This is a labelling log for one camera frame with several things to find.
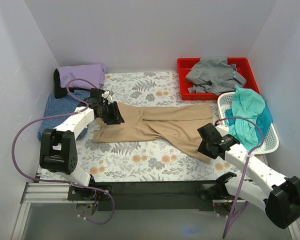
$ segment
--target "teal shirt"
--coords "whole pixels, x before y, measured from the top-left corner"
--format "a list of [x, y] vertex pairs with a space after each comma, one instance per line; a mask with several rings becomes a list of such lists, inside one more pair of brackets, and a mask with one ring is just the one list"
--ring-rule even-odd
[[[238, 86], [234, 89], [231, 103], [233, 116], [243, 117], [256, 123], [265, 109], [265, 100], [252, 89]], [[247, 150], [258, 145], [255, 126], [245, 120], [236, 119], [234, 125], [229, 126], [229, 134], [237, 138]]]

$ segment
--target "black mount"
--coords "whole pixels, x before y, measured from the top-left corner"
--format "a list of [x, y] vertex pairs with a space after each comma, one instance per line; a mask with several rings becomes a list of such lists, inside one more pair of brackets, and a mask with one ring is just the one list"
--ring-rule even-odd
[[[61, 150], [54, 146], [61, 144]], [[70, 175], [78, 161], [75, 134], [72, 131], [45, 129], [42, 132], [40, 148], [40, 167], [50, 172]]]
[[221, 136], [212, 123], [200, 127], [197, 131], [202, 138], [198, 152], [212, 159], [218, 156], [225, 159], [225, 152], [229, 151], [231, 146], [240, 144], [240, 141], [230, 134]]
[[[148, 181], [148, 182], [96, 182], [90, 187], [108, 190], [115, 201], [116, 210], [196, 209], [213, 211], [213, 201], [202, 199], [200, 186], [215, 185], [215, 180], [204, 181]], [[70, 186], [69, 201], [88, 201], [76, 187]], [[100, 194], [98, 211], [111, 211], [112, 203]]]
[[214, 184], [202, 184], [200, 194], [203, 200], [216, 200], [228, 198], [230, 195], [226, 188], [226, 183], [237, 175], [233, 172], [227, 172], [215, 180]]
[[[110, 184], [89, 184], [90, 187], [94, 187], [97, 189], [101, 189], [104, 191], [108, 191], [109, 194], [113, 194], [112, 192], [112, 186]], [[81, 187], [76, 187], [76, 186], [70, 186], [69, 187], [69, 192], [68, 192], [68, 200], [69, 201], [82, 201], [82, 200], [91, 200], [95, 196], [95, 191], [87, 188], [81, 188]], [[98, 201], [99, 202], [104, 202], [104, 201], [110, 201], [110, 198], [108, 195], [99, 192], [98, 194]]]
[[[123, 124], [125, 121], [122, 118], [118, 103], [116, 101], [109, 103], [107, 98], [102, 94], [105, 91], [99, 88], [91, 88], [90, 96], [85, 99], [89, 107], [93, 109], [94, 118], [102, 118], [103, 122], [107, 125]], [[80, 102], [78, 107], [84, 107], [85, 104]]]
[[300, 179], [287, 178], [283, 184], [272, 188], [265, 201], [265, 213], [276, 226], [285, 229], [300, 218]]

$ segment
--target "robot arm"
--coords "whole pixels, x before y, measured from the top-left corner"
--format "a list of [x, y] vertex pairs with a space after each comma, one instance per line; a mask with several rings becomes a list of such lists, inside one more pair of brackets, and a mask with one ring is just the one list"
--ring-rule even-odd
[[109, 91], [92, 88], [86, 102], [89, 104], [88, 109], [82, 111], [86, 105], [80, 103], [74, 111], [78, 114], [70, 116], [54, 129], [42, 132], [39, 161], [41, 168], [84, 186], [88, 186], [93, 177], [77, 165], [76, 138], [96, 118], [102, 118], [107, 125], [125, 122]]
[[[233, 136], [228, 127], [209, 123], [198, 129], [202, 143], [198, 149], [213, 159], [218, 156], [243, 169], [248, 151]], [[279, 228], [285, 229], [300, 217], [300, 179], [288, 178], [271, 169], [255, 156], [250, 156], [246, 175], [252, 182], [243, 182], [239, 197], [265, 211], [269, 219]], [[235, 174], [226, 174], [219, 181], [230, 195], [235, 195], [240, 178]]]

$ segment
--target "teal cloth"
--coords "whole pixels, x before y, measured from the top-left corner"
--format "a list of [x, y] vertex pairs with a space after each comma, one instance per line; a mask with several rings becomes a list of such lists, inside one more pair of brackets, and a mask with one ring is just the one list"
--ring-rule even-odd
[[[231, 102], [233, 116], [243, 117], [256, 123], [266, 107], [265, 100], [252, 89], [238, 86], [234, 89]], [[235, 123], [229, 126], [229, 134], [238, 139], [248, 151], [259, 142], [255, 126], [245, 120], [236, 119]]]
[[[232, 109], [227, 109], [225, 110], [225, 117], [228, 118], [228, 117], [233, 117], [233, 113], [232, 113]], [[235, 124], [236, 120], [235, 119], [228, 119], [227, 120], [228, 123], [229, 123], [229, 126]], [[261, 113], [260, 117], [258, 117], [256, 119], [256, 124], [258, 125], [258, 127], [260, 128], [262, 134], [264, 137], [266, 137], [267, 135], [267, 132], [271, 126], [271, 123], [273, 122], [273, 118], [272, 118], [272, 115], [271, 115], [271, 112], [268, 108], [268, 105], [267, 103], [265, 104], [265, 108], [263, 110], [263, 112]], [[261, 134], [259, 132], [259, 130], [257, 128], [255, 128], [255, 134], [258, 138], [258, 144], [261, 143]]]

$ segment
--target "khaki trousers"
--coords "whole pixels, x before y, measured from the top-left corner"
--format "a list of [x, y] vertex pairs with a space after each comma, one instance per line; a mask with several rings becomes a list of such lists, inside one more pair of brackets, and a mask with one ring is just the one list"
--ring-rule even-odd
[[136, 107], [118, 102], [125, 123], [106, 125], [100, 118], [96, 124], [93, 142], [118, 143], [166, 139], [177, 149], [199, 160], [210, 158], [199, 153], [202, 141], [197, 129], [212, 123], [212, 111], [208, 104], [182, 107], [148, 106]]

